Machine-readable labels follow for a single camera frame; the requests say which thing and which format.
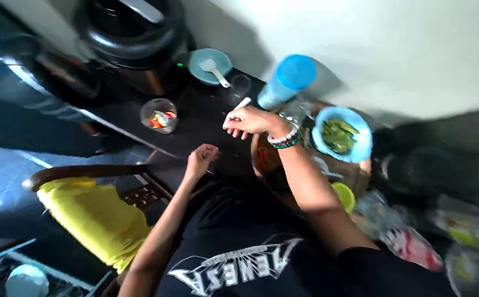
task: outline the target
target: white wall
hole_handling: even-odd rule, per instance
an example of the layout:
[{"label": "white wall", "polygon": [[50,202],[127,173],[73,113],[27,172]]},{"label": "white wall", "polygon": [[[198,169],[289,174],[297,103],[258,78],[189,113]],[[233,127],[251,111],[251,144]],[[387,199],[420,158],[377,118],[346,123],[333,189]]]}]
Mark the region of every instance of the white wall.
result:
[{"label": "white wall", "polygon": [[227,52],[237,68],[263,80],[277,61],[301,53],[346,85],[327,98],[335,104],[401,121],[479,109],[479,1],[183,3],[202,45]]}]

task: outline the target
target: yellow cushion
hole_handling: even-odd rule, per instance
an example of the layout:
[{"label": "yellow cushion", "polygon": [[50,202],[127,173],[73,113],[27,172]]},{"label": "yellow cushion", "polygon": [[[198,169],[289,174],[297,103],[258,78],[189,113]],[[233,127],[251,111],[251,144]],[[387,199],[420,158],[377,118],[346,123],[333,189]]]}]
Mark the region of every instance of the yellow cushion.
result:
[{"label": "yellow cushion", "polygon": [[124,271],[151,228],[144,213],[119,198],[115,186],[91,178],[45,183],[38,198],[84,247],[118,273]]}]

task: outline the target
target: wooden chair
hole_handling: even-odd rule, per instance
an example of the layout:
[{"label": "wooden chair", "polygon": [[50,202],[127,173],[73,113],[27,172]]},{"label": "wooden chair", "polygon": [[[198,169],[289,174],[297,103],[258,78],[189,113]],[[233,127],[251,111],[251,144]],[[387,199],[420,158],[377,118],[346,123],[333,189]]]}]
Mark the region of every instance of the wooden chair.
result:
[{"label": "wooden chair", "polygon": [[76,165],[44,169],[31,175],[24,182],[29,190],[37,192],[43,184],[64,178],[107,178],[135,175],[144,185],[119,194],[120,198],[129,205],[135,205],[140,210],[145,210],[153,203],[163,200],[168,202],[172,193],[167,191],[151,175],[148,165]]}]

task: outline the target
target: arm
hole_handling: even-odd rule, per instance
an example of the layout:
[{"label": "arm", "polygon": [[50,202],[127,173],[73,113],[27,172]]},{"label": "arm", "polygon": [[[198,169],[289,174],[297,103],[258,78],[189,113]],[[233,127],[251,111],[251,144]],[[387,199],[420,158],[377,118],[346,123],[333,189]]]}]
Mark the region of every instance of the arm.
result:
[{"label": "arm", "polygon": [[155,292],[170,259],[172,242],[185,214],[190,193],[206,173],[210,162],[219,155],[218,148],[209,144],[199,146],[190,154],[185,177],[135,255],[120,288],[120,297],[149,297]]},{"label": "arm", "polygon": [[[291,130],[281,117],[253,107],[231,111],[223,128],[228,129],[233,137],[238,137],[243,131],[242,139],[247,138],[248,133],[265,131],[281,138]],[[378,249],[357,230],[328,179],[313,165],[302,145],[279,150],[279,153],[296,203],[307,214],[309,222],[332,254],[350,247]]]}]

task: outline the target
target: green beaded bracelet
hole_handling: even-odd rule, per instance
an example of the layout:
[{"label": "green beaded bracelet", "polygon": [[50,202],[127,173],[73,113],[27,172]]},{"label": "green beaded bracelet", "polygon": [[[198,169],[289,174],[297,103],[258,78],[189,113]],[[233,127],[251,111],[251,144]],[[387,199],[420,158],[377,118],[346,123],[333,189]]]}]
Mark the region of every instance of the green beaded bracelet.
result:
[{"label": "green beaded bracelet", "polygon": [[287,149],[288,147],[294,146],[297,143],[300,142],[300,136],[297,136],[295,139],[293,139],[291,142],[286,143],[286,144],[275,144],[273,147],[277,150],[282,150],[282,149]]}]

